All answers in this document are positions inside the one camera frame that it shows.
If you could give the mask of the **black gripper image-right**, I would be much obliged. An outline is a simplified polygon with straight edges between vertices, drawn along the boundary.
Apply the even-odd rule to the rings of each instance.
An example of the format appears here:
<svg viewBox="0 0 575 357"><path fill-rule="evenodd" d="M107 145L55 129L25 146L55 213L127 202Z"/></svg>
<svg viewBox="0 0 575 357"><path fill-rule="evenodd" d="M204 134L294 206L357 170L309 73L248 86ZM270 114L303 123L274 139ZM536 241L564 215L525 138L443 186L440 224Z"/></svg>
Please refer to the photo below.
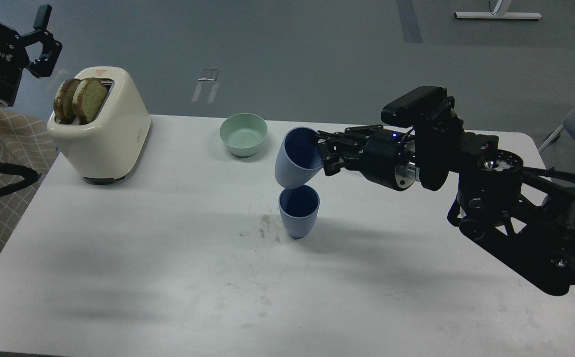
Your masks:
<svg viewBox="0 0 575 357"><path fill-rule="evenodd" d="M356 126L334 133L319 130L311 136L311 144L325 148L319 151L328 177L343 169L356 171L368 181L396 191L419 181L412 130L403 133L383 125Z"/></svg>

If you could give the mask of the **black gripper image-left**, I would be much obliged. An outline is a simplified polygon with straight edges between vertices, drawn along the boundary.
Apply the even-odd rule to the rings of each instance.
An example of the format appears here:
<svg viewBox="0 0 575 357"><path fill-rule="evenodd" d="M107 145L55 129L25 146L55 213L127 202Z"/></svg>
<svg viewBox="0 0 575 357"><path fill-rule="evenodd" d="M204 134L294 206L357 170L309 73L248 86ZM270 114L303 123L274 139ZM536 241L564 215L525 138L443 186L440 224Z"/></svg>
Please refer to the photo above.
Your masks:
<svg viewBox="0 0 575 357"><path fill-rule="evenodd" d="M33 30L20 36L18 32L0 23L0 106L9 108L15 104L23 70L27 70L36 78L52 75L62 43L54 39L48 24L52 6L43 4L38 7ZM26 47L41 44L41 54L35 61L29 62Z"/></svg>

